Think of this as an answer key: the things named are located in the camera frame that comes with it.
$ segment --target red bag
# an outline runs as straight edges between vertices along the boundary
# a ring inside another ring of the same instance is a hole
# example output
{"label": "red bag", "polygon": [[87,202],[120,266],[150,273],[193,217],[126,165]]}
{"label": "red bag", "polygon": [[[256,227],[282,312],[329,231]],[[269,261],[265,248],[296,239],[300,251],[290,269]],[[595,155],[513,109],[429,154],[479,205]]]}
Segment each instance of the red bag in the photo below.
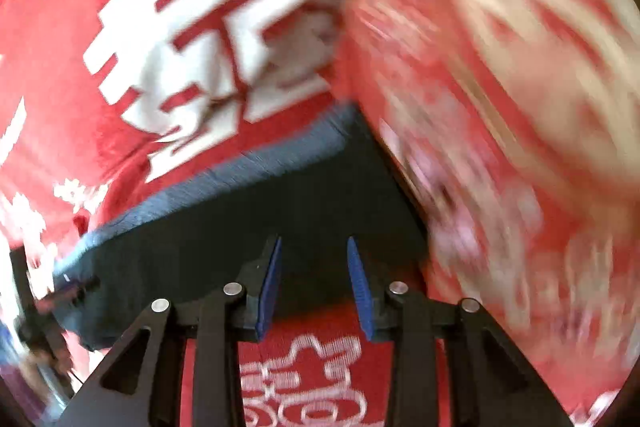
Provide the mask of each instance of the red bag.
{"label": "red bag", "polygon": [[351,0],[347,28],[353,94],[429,216],[430,295],[480,299],[588,410],[640,349],[634,0]]}

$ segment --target blue rubber pad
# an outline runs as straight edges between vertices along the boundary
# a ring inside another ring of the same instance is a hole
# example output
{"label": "blue rubber pad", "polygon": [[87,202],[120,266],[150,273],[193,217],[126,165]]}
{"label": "blue rubber pad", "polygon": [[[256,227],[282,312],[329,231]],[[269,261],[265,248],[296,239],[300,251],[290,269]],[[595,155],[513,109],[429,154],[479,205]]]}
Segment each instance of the blue rubber pad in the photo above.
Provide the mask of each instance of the blue rubber pad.
{"label": "blue rubber pad", "polygon": [[258,301],[258,321],[255,330],[258,334],[258,341],[261,341],[269,328],[271,327],[271,319],[276,306],[276,298],[278,296],[278,287],[280,286],[280,275],[282,273],[282,256],[280,250],[282,246],[282,238],[279,237],[273,248],[273,253],[269,260],[267,274],[264,277],[264,284],[260,292],[260,300]]}
{"label": "blue rubber pad", "polygon": [[358,245],[353,237],[347,241],[347,264],[349,267],[349,277],[351,278],[351,288],[353,289],[353,298],[358,309],[358,318],[360,319],[360,327],[364,331],[367,340],[373,338],[373,300],[371,290],[367,282],[367,276],[362,266]]}

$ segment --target metal pin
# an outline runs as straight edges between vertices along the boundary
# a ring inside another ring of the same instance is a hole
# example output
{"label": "metal pin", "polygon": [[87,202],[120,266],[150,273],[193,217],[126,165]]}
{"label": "metal pin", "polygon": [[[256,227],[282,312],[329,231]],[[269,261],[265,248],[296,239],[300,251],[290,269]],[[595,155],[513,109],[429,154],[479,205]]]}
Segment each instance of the metal pin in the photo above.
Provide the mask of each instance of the metal pin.
{"label": "metal pin", "polygon": [[239,282],[230,282],[225,284],[225,287],[222,288],[222,291],[226,295],[238,295],[242,291],[242,285]]}
{"label": "metal pin", "polygon": [[156,299],[151,304],[151,309],[156,313],[162,313],[169,307],[169,301],[167,299]]}
{"label": "metal pin", "polygon": [[467,313],[476,313],[480,309],[480,303],[475,299],[462,299],[462,309]]}
{"label": "metal pin", "polygon": [[396,295],[404,295],[409,291],[409,286],[407,286],[406,283],[402,281],[393,281],[389,285],[389,289],[391,290],[391,293],[395,293]]}

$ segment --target triangular cutout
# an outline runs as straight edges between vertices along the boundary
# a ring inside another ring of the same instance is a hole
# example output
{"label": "triangular cutout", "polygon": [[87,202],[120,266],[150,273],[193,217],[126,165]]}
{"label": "triangular cutout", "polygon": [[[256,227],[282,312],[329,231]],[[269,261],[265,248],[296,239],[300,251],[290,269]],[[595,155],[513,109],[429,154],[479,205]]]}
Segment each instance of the triangular cutout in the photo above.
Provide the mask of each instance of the triangular cutout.
{"label": "triangular cutout", "polygon": [[492,389],[500,394],[511,394],[527,387],[527,379],[488,330],[482,330],[482,347],[489,367],[488,377],[492,380]]}
{"label": "triangular cutout", "polygon": [[133,395],[136,392],[150,336],[151,332],[147,329],[138,332],[127,350],[118,357],[102,377],[101,386],[122,394]]}

